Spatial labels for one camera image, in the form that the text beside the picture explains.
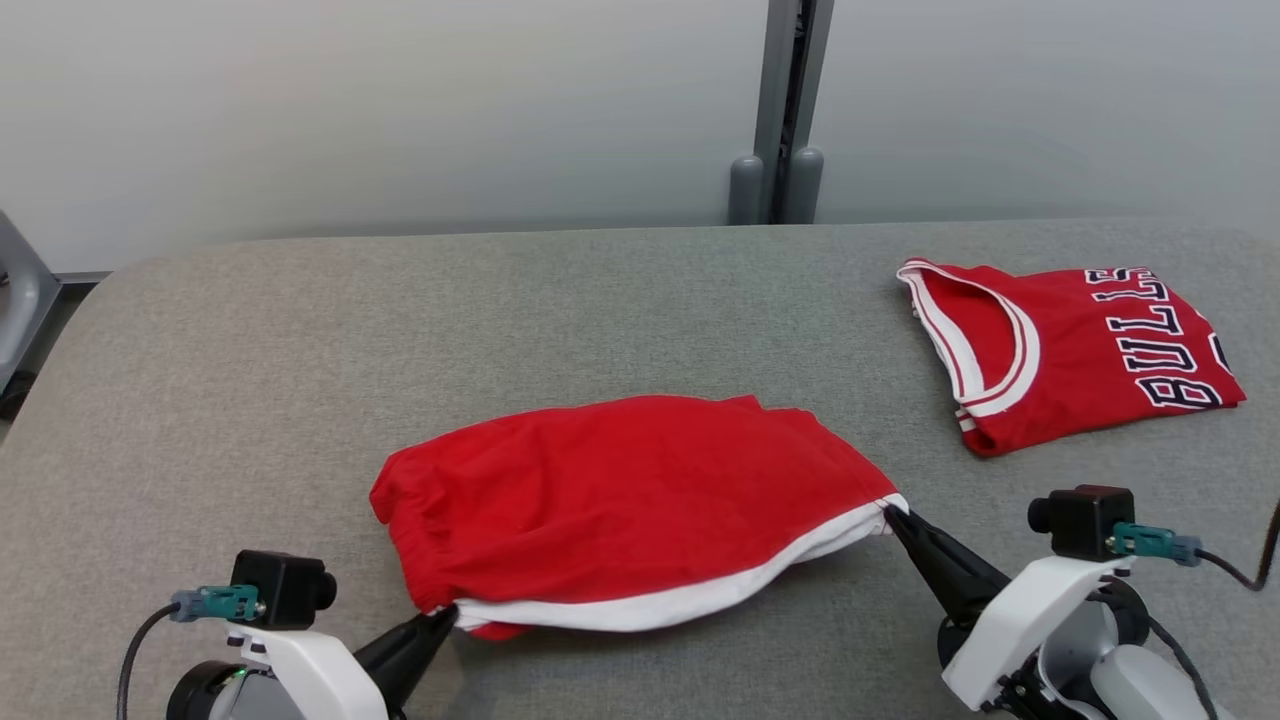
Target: white wall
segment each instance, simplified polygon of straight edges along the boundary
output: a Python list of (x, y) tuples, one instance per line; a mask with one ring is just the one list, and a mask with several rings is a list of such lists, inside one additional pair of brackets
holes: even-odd
[(0, 208), (54, 272), (202, 242), (719, 224), (767, 0), (32, 0)]
[(818, 222), (1175, 211), (1280, 238), (1280, 3), (836, 0)]

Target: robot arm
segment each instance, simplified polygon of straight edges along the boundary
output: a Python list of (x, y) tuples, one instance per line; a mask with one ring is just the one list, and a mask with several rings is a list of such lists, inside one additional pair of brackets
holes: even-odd
[[(1152, 621), (1119, 579), (1138, 550), (1192, 565), (1197, 543), (1133, 524), (1129, 491), (1080, 486), (1033, 501), (1032, 529), (1052, 536), (1056, 555), (1012, 580), (914, 512), (890, 507), (886, 518), (946, 611), (942, 679), (970, 710), (1023, 720), (1208, 716), (1192, 680), (1140, 647)], [(1116, 547), (1117, 537), (1135, 539)]]
[[(230, 588), (256, 591), (253, 602), (242, 601), (238, 612), (233, 607), (221, 615), (227, 643), (238, 647), (250, 664), (207, 661), (191, 669), (169, 698), (166, 720), (403, 717), (401, 708), (458, 616), (453, 606), (417, 615), (352, 653), (339, 639), (307, 629), (337, 592), (324, 562), (246, 550), (236, 559), (232, 583)], [(202, 588), (189, 594), (234, 593)], [(246, 605), (256, 611), (246, 612)], [(218, 612), (219, 603), (196, 601), (174, 619)]]

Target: gray table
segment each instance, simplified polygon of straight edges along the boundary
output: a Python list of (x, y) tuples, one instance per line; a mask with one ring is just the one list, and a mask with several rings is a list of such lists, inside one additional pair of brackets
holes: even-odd
[[(1149, 265), (1216, 325), (1249, 402), (997, 460), (960, 445), (899, 263)], [(296, 240), (110, 277), (0, 448), (4, 717), (106, 717), (128, 637), (242, 547), (328, 561), (317, 629), (355, 646), (412, 614), (367, 503), (394, 450), (486, 418), (635, 393), (806, 407), (934, 523), (1009, 571), (1047, 553), (1027, 502), (1132, 487), (1148, 523), (1252, 565), (1280, 495), (1280, 247), (1158, 220), (631, 229)], [(1240, 717), (1280, 716), (1276, 592), (1144, 561), (1134, 584)], [(788, 570), (662, 632), (457, 637), (420, 717), (965, 717), (940, 609), (891, 538)], [(143, 646), (137, 717), (212, 624)]]

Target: black cable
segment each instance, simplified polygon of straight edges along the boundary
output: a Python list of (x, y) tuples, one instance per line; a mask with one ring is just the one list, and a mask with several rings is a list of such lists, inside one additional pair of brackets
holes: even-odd
[(1280, 502), (1276, 502), (1275, 512), (1271, 514), (1271, 527), (1267, 528), (1267, 539), (1262, 541), (1262, 559), (1258, 560), (1258, 577), (1251, 580), (1248, 575), (1242, 573), (1235, 565), (1231, 565), (1220, 556), (1213, 555), (1207, 550), (1196, 550), (1196, 556), (1203, 560), (1208, 560), (1213, 565), (1226, 570), (1233, 578), (1236, 579), (1242, 585), (1249, 588), (1253, 592), (1261, 592), (1267, 584), (1267, 577), (1271, 575), (1271, 560), (1276, 553), (1276, 537), (1280, 536)]
[(1128, 598), (1120, 597), (1117, 594), (1103, 594), (1096, 592), (1089, 594), (1089, 600), (1106, 603), (1112, 610), (1116, 609), (1128, 610), (1138, 615), (1143, 620), (1146, 620), (1147, 625), (1151, 626), (1151, 632), (1156, 633), (1156, 637), (1160, 638), (1161, 642), (1164, 642), (1166, 646), (1169, 646), (1169, 650), (1174, 651), (1174, 659), (1178, 660), (1178, 664), (1183, 666), (1183, 673), (1187, 673), (1187, 676), (1190, 678), (1192, 687), (1196, 688), (1196, 697), (1199, 698), (1201, 707), (1204, 708), (1204, 714), (1208, 716), (1208, 720), (1219, 720), (1217, 707), (1213, 706), (1213, 701), (1208, 696), (1208, 685), (1204, 684), (1204, 678), (1201, 676), (1199, 670), (1196, 669), (1196, 664), (1192, 662), (1190, 656), (1187, 655), (1187, 651), (1183, 650), (1183, 646), (1179, 644), (1176, 639), (1174, 639), (1174, 635), (1170, 634), (1170, 632), (1166, 630), (1164, 625), (1161, 625), (1160, 623), (1156, 621), (1155, 618), (1148, 615), (1140, 605), (1132, 603), (1128, 601)]
[(156, 610), (138, 626), (138, 632), (133, 633), (133, 639), (129, 641), (129, 650), (124, 651), (124, 665), (120, 666), (120, 682), (115, 685), (115, 720), (128, 720), (129, 716), (129, 675), (133, 674), (133, 660), (138, 656), (138, 648), (142, 647), (142, 638), (147, 635), (147, 632), (156, 623), (168, 618), (169, 614), (177, 612), (180, 607), (180, 605), (173, 602)]

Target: red jersey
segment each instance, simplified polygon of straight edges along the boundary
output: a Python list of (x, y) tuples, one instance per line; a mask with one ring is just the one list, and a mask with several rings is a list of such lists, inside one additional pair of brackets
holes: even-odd
[(914, 258), (897, 277), (979, 455), (1244, 401), (1208, 320), (1147, 268), (1015, 277)]
[(370, 501), (413, 602), (492, 639), (699, 618), (906, 509), (810, 413), (668, 396), (448, 433), (392, 455)]

